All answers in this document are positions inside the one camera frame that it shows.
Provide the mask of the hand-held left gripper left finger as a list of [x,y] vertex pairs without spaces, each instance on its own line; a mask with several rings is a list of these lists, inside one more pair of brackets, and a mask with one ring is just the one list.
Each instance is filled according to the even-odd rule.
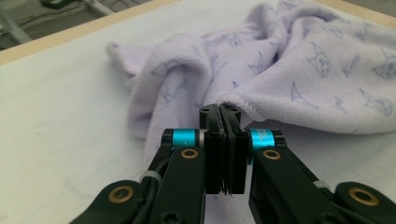
[[199,111],[198,129],[166,129],[156,160],[164,165],[148,224],[204,224],[205,195],[222,186],[225,132],[217,105]]

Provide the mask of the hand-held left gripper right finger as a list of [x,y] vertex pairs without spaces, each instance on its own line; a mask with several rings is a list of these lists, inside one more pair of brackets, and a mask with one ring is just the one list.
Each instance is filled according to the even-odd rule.
[[230,193],[245,188],[252,166],[248,206],[256,224],[340,224],[330,191],[288,149],[282,132],[243,130],[240,111],[224,106],[221,119],[227,136],[224,184]]

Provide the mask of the lilac printed towel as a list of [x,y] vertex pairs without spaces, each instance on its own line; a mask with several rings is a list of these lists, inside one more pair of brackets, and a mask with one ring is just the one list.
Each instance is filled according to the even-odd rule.
[[257,5],[233,29],[106,50],[131,89],[128,125],[147,159],[165,129],[195,127],[210,104],[239,108],[244,125],[396,131],[396,30],[304,0]]

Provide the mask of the white grid mat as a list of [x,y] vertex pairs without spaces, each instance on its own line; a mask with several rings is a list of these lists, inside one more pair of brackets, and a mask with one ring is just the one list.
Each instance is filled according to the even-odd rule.
[[153,0],[0,51],[0,224],[65,224],[144,171],[106,44],[231,27],[259,1]]

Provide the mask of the white metal stand leg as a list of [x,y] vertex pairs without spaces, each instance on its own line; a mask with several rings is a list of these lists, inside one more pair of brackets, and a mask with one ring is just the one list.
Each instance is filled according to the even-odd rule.
[[20,44],[30,42],[32,38],[26,34],[22,28],[14,22],[6,11],[0,6],[0,25],[5,31],[10,33],[12,37]]
[[101,4],[98,0],[83,0],[83,2],[89,9],[100,15],[108,16],[114,13],[113,10]]

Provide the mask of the black flat device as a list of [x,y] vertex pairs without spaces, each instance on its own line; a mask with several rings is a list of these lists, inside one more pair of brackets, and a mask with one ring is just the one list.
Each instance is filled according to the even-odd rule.
[[48,7],[52,9],[60,9],[73,3],[74,1],[75,0],[39,0],[40,4],[43,7]]

